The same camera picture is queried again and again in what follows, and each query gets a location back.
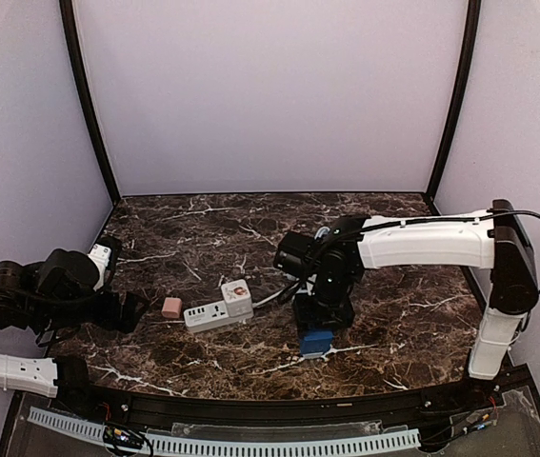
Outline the white cube socket adapter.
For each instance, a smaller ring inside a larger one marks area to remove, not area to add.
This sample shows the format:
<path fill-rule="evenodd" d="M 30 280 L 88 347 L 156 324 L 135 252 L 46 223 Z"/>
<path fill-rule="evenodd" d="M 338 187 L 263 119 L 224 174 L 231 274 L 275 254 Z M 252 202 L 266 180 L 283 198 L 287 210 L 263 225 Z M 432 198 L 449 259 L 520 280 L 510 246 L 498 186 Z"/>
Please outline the white cube socket adapter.
<path fill-rule="evenodd" d="M 238 317 L 252 312 L 250 289 L 244 279 L 223 284 L 221 292 L 229 317 Z"/>

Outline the pink USB charger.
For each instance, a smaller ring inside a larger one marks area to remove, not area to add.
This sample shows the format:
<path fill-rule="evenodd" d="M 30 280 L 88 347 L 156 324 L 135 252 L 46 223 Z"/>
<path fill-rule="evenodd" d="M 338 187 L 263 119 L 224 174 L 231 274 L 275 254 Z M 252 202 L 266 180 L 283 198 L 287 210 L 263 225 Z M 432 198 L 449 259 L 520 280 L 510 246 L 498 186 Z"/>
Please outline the pink USB charger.
<path fill-rule="evenodd" d="M 178 319 L 182 311 L 182 300 L 176 297 L 166 297 L 162 308 L 161 315 L 166 319 Z"/>

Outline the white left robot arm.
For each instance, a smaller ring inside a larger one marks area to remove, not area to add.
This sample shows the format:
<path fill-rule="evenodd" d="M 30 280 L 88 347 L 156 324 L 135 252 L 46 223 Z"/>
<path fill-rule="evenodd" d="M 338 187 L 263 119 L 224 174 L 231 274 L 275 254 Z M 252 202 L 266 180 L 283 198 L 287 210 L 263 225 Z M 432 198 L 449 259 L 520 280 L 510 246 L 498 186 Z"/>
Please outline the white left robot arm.
<path fill-rule="evenodd" d="M 115 257 L 96 245 L 88 253 L 55 249 L 42 261 L 0 262 L 0 330 L 29 329 L 40 348 L 76 334 L 85 324 L 128 334 L 150 303 L 112 290 Z M 57 398 L 85 392 L 88 367 L 77 357 L 22 358 L 0 353 L 0 388 Z"/>

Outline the blue cube socket adapter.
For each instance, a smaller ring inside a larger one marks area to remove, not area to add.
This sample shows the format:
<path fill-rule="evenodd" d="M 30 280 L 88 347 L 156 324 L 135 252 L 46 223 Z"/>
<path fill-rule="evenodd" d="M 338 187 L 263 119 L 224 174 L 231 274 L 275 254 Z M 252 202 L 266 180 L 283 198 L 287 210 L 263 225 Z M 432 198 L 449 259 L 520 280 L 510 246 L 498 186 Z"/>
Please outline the blue cube socket adapter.
<path fill-rule="evenodd" d="M 311 352 L 328 352 L 333 340 L 329 329 L 310 329 L 298 333 L 300 355 Z"/>

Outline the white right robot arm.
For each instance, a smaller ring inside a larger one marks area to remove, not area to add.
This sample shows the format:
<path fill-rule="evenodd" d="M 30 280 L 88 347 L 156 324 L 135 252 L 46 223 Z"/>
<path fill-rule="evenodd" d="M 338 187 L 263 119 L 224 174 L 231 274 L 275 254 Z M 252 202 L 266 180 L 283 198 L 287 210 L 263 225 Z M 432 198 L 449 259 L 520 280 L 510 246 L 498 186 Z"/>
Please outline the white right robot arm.
<path fill-rule="evenodd" d="M 534 249 L 522 217 L 540 214 L 496 199 L 489 209 L 421 217 L 350 215 L 313 235 L 289 231 L 273 265 L 291 279 L 279 294 L 291 302 L 302 338 L 352 326 L 350 295 L 364 274 L 397 267 L 477 268 L 490 274 L 490 297 L 470 350 L 467 373 L 494 379 L 508 348 L 540 298 Z"/>

